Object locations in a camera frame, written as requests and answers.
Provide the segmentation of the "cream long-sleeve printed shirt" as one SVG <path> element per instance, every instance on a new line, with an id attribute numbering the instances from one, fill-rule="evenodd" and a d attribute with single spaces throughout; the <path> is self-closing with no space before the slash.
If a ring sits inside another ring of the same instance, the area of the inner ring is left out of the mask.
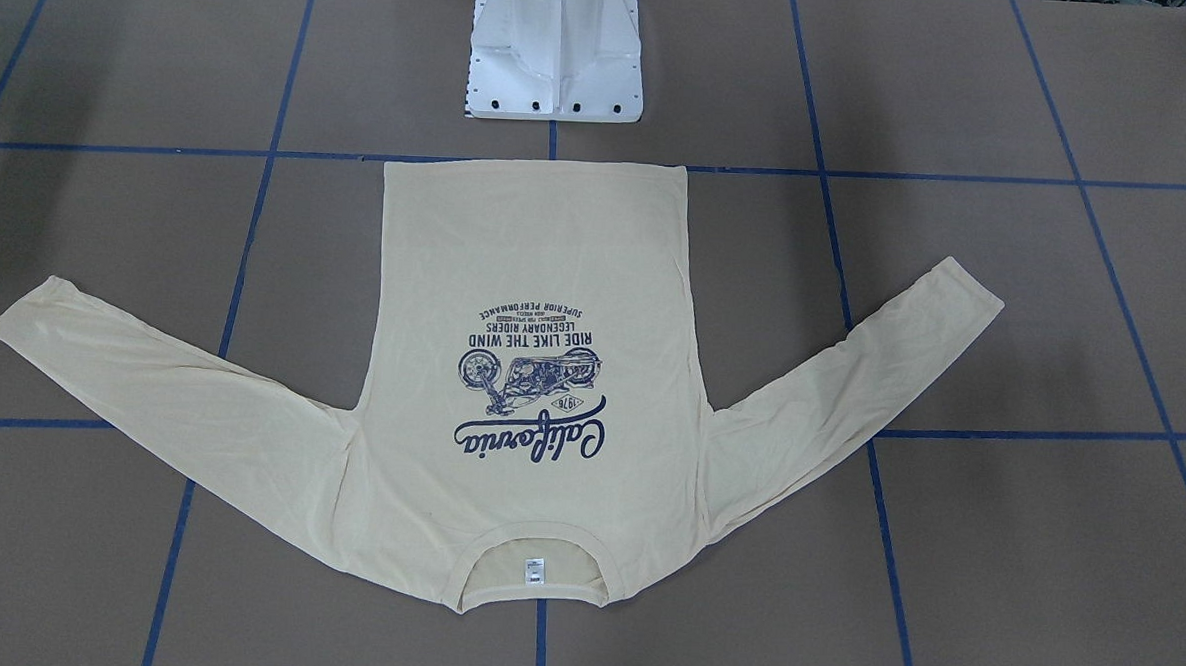
<path id="1" fill-rule="evenodd" d="M 47 277 L 0 339 L 283 542 L 457 613 L 608 606 L 866 444 L 1003 302 L 946 257 L 732 406 L 706 398 L 682 167 L 385 164 L 380 301 L 331 408 Z"/>

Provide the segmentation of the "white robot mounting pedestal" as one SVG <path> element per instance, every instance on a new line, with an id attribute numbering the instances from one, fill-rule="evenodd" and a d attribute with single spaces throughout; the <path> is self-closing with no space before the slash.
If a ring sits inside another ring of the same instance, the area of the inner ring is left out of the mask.
<path id="1" fill-rule="evenodd" d="M 466 116 L 635 124 L 639 25 L 637 0 L 473 0 Z"/>

